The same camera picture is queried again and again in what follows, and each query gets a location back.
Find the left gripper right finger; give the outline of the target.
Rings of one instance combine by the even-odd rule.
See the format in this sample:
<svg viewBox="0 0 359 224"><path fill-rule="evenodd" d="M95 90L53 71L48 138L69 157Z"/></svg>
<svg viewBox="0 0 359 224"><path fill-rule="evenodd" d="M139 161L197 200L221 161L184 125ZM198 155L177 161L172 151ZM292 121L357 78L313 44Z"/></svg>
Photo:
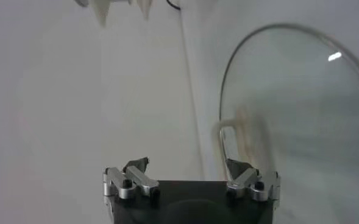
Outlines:
<svg viewBox="0 0 359 224"><path fill-rule="evenodd" d="M227 182L227 196L235 200L250 196L252 200L265 202L280 200L280 175L275 171L262 174L249 163L226 159L232 180Z"/></svg>

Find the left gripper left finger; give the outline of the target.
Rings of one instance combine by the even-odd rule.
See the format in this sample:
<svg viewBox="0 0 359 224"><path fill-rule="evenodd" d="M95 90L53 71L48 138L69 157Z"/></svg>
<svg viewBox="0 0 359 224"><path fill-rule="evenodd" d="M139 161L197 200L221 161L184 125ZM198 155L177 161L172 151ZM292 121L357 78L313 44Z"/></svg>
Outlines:
<svg viewBox="0 0 359 224"><path fill-rule="evenodd" d="M149 158L144 157L129 161L122 170L106 168L103 172L103 195L129 200L135 197L139 189L144 196L157 197L160 194L159 182L145 174L148 164Z"/></svg>

